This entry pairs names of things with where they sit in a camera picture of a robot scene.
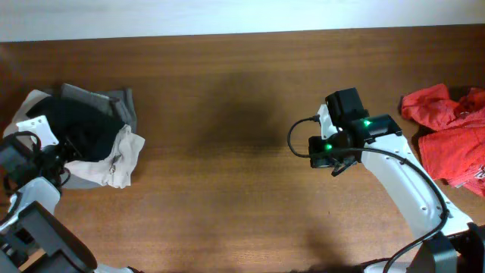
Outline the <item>black t-shirt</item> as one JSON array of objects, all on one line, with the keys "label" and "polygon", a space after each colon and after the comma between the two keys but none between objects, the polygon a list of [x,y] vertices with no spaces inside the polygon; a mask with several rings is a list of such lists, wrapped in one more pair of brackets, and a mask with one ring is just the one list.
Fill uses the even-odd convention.
[{"label": "black t-shirt", "polygon": [[48,96],[27,111],[27,117],[46,116],[52,133],[61,142],[70,141],[79,161],[98,162],[111,154],[118,132],[125,123],[73,99]]}]

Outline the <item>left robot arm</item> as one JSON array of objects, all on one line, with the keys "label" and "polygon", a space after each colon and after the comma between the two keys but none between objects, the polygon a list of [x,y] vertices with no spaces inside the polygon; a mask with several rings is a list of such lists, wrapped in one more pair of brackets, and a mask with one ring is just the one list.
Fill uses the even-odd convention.
[{"label": "left robot arm", "polygon": [[31,132],[17,132],[1,141],[3,187],[10,206],[1,220],[3,272],[110,272],[97,263],[89,248],[55,216],[62,188],[70,179],[63,149],[41,146]]}]

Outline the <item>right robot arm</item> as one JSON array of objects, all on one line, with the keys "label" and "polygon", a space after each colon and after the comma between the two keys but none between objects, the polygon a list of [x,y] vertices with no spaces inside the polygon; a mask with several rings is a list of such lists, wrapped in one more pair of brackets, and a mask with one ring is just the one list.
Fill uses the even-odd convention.
[{"label": "right robot arm", "polygon": [[354,272],[484,273],[484,228],[432,181],[389,115],[371,117],[351,88],[327,96],[315,120],[321,134],[308,140],[311,167],[331,168],[336,177],[362,164],[383,185],[414,236],[391,257],[356,265]]}]

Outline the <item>red crumpled garment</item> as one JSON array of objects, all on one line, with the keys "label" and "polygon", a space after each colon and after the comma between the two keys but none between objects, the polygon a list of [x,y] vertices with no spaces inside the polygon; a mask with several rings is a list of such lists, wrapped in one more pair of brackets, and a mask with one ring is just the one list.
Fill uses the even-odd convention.
[{"label": "red crumpled garment", "polygon": [[402,98],[404,119],[432,130],[418,138],[421,164],[434,180],[484,196],[484,89],[471,87],[458,100],[444,84]]}]

